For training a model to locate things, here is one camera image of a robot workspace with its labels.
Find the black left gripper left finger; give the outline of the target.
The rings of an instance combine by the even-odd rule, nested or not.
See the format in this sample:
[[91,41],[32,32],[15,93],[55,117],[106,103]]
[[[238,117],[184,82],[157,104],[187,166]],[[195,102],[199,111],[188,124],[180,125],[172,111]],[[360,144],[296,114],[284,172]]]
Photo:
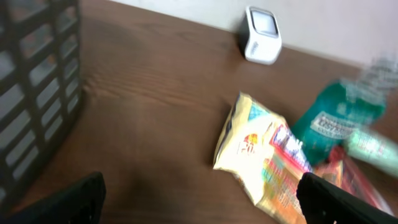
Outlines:
[[6,223],[99,223],[105,198],[103,174],[93,172],[7,217]]

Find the red snack bar wrapper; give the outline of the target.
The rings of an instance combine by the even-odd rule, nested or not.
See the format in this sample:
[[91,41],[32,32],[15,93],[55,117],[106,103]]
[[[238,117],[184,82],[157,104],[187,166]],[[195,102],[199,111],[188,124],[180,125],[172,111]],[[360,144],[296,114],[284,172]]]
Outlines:
[[335,146],[329,157],[313,167],[313,171],[317,176],[324,178],[351,195],[394,216],[393,211],[381,194],[341,146]]

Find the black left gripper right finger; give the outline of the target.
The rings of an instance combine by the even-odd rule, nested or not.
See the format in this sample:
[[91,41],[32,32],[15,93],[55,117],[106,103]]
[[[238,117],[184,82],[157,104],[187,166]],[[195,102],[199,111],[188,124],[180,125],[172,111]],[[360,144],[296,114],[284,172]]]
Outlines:
[[296,196],[308,224],[397,224],[396,217],[311,172],[300,179]]

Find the yellow white snack bag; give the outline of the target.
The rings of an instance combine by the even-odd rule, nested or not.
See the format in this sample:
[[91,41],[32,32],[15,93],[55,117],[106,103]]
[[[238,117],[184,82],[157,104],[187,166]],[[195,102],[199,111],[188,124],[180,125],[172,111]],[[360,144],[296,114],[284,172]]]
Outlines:
[[220,134],[213,169],[235,176],[251,202],[280,223],[305,223],[296,196],[312,167],[285,118],[240,93]]

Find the teal wet wipes pack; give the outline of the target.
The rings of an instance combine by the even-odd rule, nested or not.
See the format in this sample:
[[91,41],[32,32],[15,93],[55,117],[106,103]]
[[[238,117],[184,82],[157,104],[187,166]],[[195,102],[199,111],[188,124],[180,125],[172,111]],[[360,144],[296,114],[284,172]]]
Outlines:
[[343,140],[343,147],[350,157],[397,177],[396,142],[371,129],[360,128]]

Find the blue mouthwash bottle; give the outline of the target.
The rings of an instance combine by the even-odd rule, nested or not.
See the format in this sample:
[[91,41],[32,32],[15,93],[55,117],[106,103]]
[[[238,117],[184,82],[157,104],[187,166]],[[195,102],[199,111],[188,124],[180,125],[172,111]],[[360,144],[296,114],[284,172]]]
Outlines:
[[387,97],[397,88],[397,57],[383,56],[355,80],[339,79],[321,91],[313,105],[291,127],[312,166],[356,129],[379,119]]

